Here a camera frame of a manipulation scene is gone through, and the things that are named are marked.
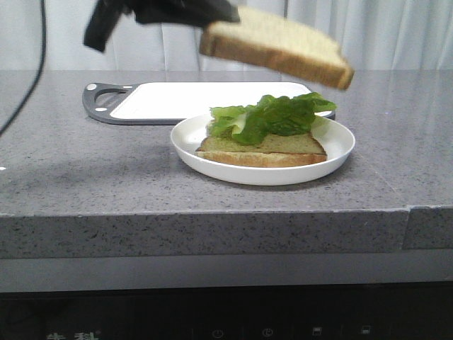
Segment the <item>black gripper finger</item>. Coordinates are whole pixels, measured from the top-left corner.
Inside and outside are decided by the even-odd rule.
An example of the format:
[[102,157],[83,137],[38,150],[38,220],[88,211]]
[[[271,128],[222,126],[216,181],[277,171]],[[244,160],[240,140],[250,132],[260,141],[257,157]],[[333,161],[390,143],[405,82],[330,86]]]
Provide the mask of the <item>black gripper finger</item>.
[[84,45],[99,52],[105,47],[123,12],[123,1],[98,0],[84,33]]

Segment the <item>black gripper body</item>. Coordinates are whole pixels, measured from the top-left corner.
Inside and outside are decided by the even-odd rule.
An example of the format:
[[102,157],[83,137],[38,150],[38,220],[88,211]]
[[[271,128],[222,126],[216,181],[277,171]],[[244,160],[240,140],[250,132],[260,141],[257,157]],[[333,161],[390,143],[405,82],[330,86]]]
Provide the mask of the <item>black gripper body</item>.
[[175,0],[124,1],[140,24],[175,23],[203,28],[217,21],[234,22],[234,6],[229,1]]

